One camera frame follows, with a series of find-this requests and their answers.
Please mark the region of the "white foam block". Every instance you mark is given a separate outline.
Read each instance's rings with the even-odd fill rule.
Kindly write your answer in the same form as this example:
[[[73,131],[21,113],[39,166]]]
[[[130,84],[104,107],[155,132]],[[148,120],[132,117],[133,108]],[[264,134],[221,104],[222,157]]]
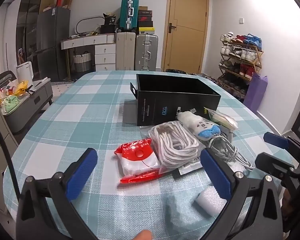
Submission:
[[[217,217],[227,204],[227,200],[221,198],[212,185],[209,185],[202,191],[195,199],[195,202],[212,217]]]

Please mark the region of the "white plush toy blue bow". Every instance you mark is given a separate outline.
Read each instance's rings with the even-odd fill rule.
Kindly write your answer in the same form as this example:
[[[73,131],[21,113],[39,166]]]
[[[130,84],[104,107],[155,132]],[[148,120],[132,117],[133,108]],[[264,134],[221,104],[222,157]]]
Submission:
[[[221,130],[217,124],[191,111],[178,113],[177,119],[200,140],[209,141],[221,134]]]

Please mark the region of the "red balloon glue packet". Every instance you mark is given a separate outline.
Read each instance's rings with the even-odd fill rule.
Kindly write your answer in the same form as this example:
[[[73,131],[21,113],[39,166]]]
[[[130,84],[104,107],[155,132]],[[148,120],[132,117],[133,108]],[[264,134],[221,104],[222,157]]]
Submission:
[[[114,154],[119,158],[123,171],[121,184],[138,184],[159,179],[160,163],[151,138],[120,145]]]

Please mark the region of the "purple bag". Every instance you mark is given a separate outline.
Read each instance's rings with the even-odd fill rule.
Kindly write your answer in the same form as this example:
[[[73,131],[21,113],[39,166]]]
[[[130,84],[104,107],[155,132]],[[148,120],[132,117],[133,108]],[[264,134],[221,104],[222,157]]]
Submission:
[[[267,76],[261,77],[257,73],[253,74],[249,88],[245,95],[243,104],[253,113],[256,113],[266,92],[268,85]]]

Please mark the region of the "green white sachet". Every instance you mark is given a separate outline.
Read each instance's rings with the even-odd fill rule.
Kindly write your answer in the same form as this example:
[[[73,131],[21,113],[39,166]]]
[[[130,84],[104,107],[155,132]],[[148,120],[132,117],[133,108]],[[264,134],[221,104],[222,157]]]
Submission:
[[[238,123],[234,118],[206,107],[204,109],[208,112],[212,122],[222,125],[231,131],[238,130]]]

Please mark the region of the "black cardboard box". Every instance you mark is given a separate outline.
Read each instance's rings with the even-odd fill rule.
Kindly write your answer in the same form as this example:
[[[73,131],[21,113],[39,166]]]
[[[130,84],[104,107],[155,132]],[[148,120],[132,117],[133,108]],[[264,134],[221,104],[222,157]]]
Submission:
[[[136,84],[130,84],[130,90],[136,98],[138,126],[174,121],[178,113],[192,109],[207,117],[205,108],[216,110],[221,99],[221,95],[194,76],[137,74]]]

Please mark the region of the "green snack bag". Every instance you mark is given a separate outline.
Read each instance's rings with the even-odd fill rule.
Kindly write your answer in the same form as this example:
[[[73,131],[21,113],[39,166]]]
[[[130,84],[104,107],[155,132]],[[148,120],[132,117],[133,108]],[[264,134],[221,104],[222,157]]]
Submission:
[[[5,113],[9,113],[11,110],[13,110],[15,107],[19,105],[20,101],[17,96],[10,95],[6,97],[3,102],[2,106]]]

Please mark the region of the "wooden door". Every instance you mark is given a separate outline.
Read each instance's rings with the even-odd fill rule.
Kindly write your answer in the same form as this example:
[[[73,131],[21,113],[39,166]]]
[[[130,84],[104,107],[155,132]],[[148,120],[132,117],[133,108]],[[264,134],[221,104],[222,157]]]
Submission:
[[[209,0],[167,0],[161,69],[200,74],[209,21]]]

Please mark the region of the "white electric kettle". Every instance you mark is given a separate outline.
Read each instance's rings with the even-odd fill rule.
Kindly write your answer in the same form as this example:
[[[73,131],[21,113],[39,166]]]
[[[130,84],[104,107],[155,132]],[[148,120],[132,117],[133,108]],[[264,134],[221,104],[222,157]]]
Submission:
[[[31,61],[22,63],[16,67],[18,82],[28,81],[28,86],[33,85],[34,73]]]

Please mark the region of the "silver suitcase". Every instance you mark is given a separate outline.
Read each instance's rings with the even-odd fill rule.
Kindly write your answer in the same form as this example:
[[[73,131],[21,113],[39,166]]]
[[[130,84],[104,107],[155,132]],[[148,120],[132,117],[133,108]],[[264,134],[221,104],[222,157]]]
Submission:
[[[154,72],[157,64],[157,35],[140,34],[136,37],[134,70]]]

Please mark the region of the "woven laundry basket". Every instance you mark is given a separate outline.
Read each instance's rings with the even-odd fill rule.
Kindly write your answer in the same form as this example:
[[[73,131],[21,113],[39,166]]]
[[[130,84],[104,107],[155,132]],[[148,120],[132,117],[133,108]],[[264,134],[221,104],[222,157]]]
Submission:
[[[91,54],[89,52],[85,52],[84,54],[78,54],[73,56],[75,70],[78,73],[88,72],[91,70]]]

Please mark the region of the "beige suitcase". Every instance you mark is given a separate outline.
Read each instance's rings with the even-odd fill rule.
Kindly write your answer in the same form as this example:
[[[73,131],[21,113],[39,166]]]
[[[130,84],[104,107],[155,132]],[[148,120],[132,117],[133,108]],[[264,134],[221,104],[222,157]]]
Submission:
[[[116,35],[116,70],[134,70],[136,34],[120,32]]]

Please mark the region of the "stack of shoe boxes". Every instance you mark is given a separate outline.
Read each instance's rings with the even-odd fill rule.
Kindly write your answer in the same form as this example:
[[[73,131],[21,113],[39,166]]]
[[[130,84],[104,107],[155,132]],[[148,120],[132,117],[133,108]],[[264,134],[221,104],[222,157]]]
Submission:
[[[139,6],[138,8],[138,30],[139,34],[155,34],[153,11],[149,10],[147,6]]]

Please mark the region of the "white drawer desk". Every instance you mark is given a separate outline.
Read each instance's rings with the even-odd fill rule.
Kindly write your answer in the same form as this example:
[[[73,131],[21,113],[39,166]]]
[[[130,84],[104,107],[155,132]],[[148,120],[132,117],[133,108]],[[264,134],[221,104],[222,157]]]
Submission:
[[[61,42],[61,50],[66,54],[67,80],[71,80],[69,50],[80,47],[93,46],[93,65],[97,71],[116,70],[115,34],[98,34],[85,37],[75,37]]]

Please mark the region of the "black paper bag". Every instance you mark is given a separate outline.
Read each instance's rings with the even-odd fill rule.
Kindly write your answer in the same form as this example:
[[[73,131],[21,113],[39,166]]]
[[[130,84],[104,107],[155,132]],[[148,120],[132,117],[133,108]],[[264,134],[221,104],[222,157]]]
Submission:
[[[116,16],[113,14],[107,15],[103,13],[104,17],[104,24],[100,27],[100,33],[101,34],[110,34],[115,33],[116,25]]]

